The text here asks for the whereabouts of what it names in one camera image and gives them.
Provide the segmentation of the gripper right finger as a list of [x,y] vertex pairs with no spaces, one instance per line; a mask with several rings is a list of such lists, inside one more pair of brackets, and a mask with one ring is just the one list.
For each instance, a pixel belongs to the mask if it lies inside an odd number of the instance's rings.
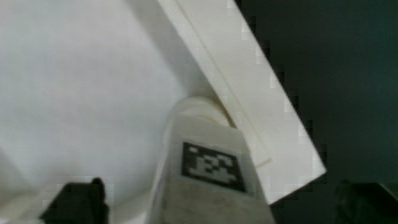
[[342,181],[335,197],[335,224],[398,224],[398,183]]

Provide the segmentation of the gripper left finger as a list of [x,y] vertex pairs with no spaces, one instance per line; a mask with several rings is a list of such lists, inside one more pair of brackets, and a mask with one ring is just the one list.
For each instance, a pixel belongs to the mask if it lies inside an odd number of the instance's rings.
[[67,183],[38,216],[44,224],[108,224],[104,198],[99,178],[88,183]]

